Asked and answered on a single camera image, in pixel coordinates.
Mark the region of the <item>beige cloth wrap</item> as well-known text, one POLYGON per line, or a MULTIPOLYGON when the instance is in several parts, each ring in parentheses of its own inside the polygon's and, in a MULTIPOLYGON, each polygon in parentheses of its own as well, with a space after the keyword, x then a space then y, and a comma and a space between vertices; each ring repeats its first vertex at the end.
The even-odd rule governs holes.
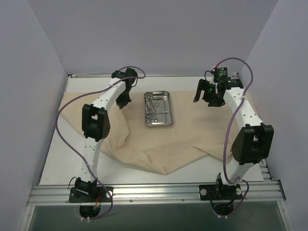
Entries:
POLYGON ((239 128, 233 122, 229 106, 208 107, 193 102, 192 91, 173 91, 173 123, 167 127, 149 127, 144 118, 144 94, 130 94, 131 102, 122 109, 113 104, 109 110, 111 130, 101 152, 132 167, 167 175, 204 159, 222 162, 223 151, 236 138, 239 128))

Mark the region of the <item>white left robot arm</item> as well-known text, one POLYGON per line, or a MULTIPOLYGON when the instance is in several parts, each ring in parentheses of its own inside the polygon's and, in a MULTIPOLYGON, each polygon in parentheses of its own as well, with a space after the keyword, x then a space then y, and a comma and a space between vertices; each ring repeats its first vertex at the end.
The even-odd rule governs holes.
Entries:
POLYGON ((86 202, 93 201, 97 196, 96 175, 100 148, 111 130, 108 112, 114 103, 122 109, 131 102, 129 92, 137 77, 137 72, 131 67, 116 70, 102 95, 82 107, 81 128, 85 137, 85 152, 75 189, 86 202))

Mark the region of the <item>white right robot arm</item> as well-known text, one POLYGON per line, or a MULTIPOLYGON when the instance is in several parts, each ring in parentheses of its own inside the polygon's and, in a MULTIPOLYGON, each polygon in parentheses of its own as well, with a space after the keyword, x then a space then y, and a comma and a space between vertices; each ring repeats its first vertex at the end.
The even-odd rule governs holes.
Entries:
POLYGON ((194 102, 200 99, 210 107, 220 107, 226 103, 232 116, 227 126, 225 141, 228 141, 233 122, 237 122, 239 132, 231 145, 231 161, 227 162, 227 143, 223 148, 223 171, 221 182, 214 186, 218 198, 226 198, 231 193, 231 185, 243 179, 246 172, 266 159, 274 135, 274 128, 266 125, 256 114, 246 97, 247 89, 238 79, 227 78, 220 82, 201 79, 198 82, 194 102))

